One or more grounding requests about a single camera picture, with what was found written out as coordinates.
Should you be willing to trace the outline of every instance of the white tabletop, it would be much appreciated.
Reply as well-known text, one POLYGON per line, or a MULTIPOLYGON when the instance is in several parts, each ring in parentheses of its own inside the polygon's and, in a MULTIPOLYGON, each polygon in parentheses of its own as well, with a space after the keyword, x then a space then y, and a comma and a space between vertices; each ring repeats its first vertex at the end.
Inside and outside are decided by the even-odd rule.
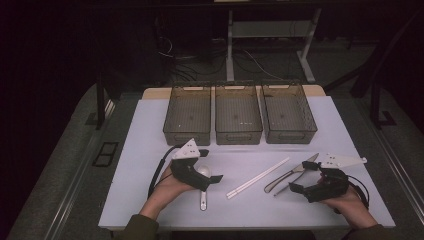
MULTIPOLYGON (((308 203, 301 194, 286 190, 274 197, 273 194, 287 184, 287 181, 269 194, 263 191, 270 181, 315 153, 320 153, 317 162, 327 153, 359 157, 332 99, 308 97, 308 102, 318 131, 307 145, 267 144, 262 136, 259 145, 218 146, 214 134, 212 106, 211 145, 200 147, 210 152, 207 157, 200 158, 195 167, 207 165, 213 175, 222 174, 224 177, 220 183, 209 186, 206 211, 200 210, 198 190, 184 193, 160 214, 158 222, 161 229, 316 229, 347 226, 341 215, 335 214, 323 204, 308 203), (287 163, 234 198, 226 198, 226 193, 286 157, 290 157, 287 163)), ((144 204, 153 173, 170 148, 162 132, 167 106, 167 99, 139 101, 100 218, 100 227, 122 230, 131 215, 138 213, 144 204)), ((395 226, 365 167, 357 165, 342 170, 359 178, 366 185, 371 195, 370 212, 376 220, 386 227, 395 226)), ((319 172, 307 171, 297 183, 305 187, 311 186, 316 184, 319 177, 319 172)))

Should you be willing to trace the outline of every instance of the spoon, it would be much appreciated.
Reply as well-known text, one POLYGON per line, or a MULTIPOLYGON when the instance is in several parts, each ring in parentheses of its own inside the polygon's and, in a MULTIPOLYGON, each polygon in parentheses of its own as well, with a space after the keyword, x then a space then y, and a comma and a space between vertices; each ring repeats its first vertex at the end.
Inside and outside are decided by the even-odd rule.
MULTIPOLYGON (((210 177, 211 172, 207 166, 200 166, 197 171, 205 177, 210 177)), ((205 211, 207 208, 206 203, 206 192, 201 191, 200 193, 200 210, 205 211)))

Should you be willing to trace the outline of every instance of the person's left hand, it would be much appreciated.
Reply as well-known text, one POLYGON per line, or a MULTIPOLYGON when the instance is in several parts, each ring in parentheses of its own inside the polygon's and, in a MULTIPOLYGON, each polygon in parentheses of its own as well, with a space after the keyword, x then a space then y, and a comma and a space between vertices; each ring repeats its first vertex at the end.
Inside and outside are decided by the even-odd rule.
POLYGON ((140 211, 141 215, 156 220, 160 211, 176 199, 181 193, 193 190, 188 184, 180 182, 172 175, 170 165, 162 173, 152 195, 140 211))

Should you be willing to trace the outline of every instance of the sleeve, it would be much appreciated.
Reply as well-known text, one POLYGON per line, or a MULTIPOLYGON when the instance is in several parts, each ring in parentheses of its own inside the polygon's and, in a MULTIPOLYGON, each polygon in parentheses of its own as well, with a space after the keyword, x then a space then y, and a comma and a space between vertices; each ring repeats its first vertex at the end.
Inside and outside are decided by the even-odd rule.
POLYGON ((377 224, 375 226, 360 229, 353 232, 352 234, 350 234, 348 239, 349 240, 368 240, 368 239, 394 240, 394 237, 381 224, 377 224))
POLYGON ((154 240, 159 224, 143 215, 133 215, 125 227, 114 240, 154 240))

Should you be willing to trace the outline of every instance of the gray storage bin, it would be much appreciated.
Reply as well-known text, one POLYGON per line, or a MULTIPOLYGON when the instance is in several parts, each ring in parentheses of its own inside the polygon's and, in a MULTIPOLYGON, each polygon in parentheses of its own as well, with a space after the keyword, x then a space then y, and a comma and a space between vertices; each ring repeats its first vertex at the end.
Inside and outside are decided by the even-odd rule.
POLYGON ((163 132, 171 146, 185 144, 191 138, 199 146, 210 145, 210 82, 174 83, 163 132))
POLYGON ((262 81, 261 110, 267 143, 309 144, 318 130, 302 85, 262 81))
POLYGON ((217 82, 215 130, 218 145, 259 144, 262 122, 253 81, 217 82))

